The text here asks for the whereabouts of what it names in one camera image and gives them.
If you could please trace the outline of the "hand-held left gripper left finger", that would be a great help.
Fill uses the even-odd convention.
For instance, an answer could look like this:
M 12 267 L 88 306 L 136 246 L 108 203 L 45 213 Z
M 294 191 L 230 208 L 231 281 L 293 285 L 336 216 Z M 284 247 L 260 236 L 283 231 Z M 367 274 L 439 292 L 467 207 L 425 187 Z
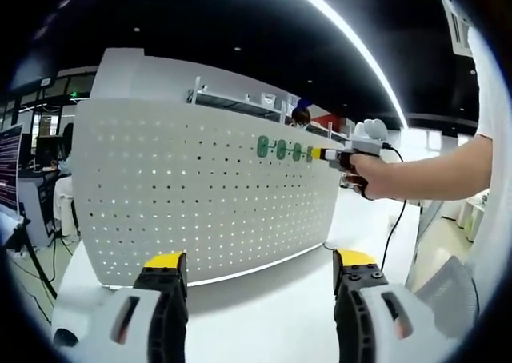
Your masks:
M 102 306 L 103 362 L 186 360 L 186 253 L 159 254 L 147 261 L 130 288 Z

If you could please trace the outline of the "person's right hand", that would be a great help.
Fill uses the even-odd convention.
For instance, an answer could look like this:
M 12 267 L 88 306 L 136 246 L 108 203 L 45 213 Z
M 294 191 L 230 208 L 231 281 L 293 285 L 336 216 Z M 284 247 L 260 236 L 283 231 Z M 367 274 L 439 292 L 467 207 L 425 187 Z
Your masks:
M 391 164 L 381 158 L 364 154 L 352 154 L 345 181 L 365 199 L 395 198 Z

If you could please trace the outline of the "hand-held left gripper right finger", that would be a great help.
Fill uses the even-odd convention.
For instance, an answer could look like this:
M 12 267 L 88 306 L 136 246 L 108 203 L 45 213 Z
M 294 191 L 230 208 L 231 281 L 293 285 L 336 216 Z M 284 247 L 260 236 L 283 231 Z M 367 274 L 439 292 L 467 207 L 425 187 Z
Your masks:
M 336 249 L 333 268 L 340 362 L 443 361 L 431 308 L 390 284 L 372 257 Z

